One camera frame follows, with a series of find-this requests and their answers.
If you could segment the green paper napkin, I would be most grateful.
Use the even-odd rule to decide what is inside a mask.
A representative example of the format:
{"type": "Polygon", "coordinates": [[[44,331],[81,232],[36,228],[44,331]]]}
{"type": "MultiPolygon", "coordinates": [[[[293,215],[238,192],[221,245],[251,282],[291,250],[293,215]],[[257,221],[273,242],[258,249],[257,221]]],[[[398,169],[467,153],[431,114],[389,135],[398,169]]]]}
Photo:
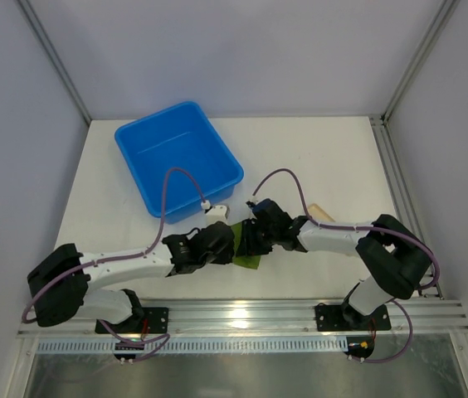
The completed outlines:
{"type": "Polygon", "coordinates": [[[241,243],[242,226],[242,221],[231,225],[234,234],[234,255],[232,256],[232,263],[246,269],[258,269],[261,262],[261,257],[259,255],[238,256],[236,254],[241,243]]]}

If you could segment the beige cutlery tray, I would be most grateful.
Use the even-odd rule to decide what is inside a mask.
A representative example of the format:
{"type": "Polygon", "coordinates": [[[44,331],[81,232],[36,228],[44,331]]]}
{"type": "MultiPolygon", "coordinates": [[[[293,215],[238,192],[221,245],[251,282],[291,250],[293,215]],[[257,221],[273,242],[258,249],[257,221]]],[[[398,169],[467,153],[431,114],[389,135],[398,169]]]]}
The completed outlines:
{"type": "Polygon", "coordinates": [[[316,203],[312,203],[307,207],[308,213],[315,220],[320,222],[335,222],[335,219],[330,216],[322,207],[316,203]]]}

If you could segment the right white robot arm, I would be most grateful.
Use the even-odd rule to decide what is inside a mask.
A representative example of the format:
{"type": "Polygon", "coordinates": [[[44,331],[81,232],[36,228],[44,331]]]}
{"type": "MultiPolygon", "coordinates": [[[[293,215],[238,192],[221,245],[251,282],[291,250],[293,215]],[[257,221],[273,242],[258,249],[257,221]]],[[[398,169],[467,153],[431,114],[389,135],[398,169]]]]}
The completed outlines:
{"type": "Polygon", "coordinates": [[[252,217],[234,232],[237,258],[268,255],[274,247],[302,253],[328,251],[360,258],[370,276],[357,283],[340,305],[348,328],[368,326],[378,308],[392,299],[409,299],[432,264],[431,253],[395,217],[338,224],[311,216],[291,217],[275,201],[248,202],[252,217]]]}

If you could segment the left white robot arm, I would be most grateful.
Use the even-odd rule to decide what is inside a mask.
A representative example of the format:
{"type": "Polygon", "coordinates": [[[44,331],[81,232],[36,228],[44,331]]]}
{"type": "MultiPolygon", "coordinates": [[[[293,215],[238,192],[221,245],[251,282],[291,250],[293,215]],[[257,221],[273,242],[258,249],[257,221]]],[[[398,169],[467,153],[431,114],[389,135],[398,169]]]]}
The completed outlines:
{"type": "Polygon", "coordinates": [[[208,264],[228,264],[234,251],[235,234],[220,221],[187,234],[165,236],[146,250],[89,254],[78,251],[73,243],[61,245],[28,274],[32,299],[22,322],[48,328],[79,317],[127,332],[144,312],[134,291],[112,291],[110,286],[192,274],[208,264]]]}

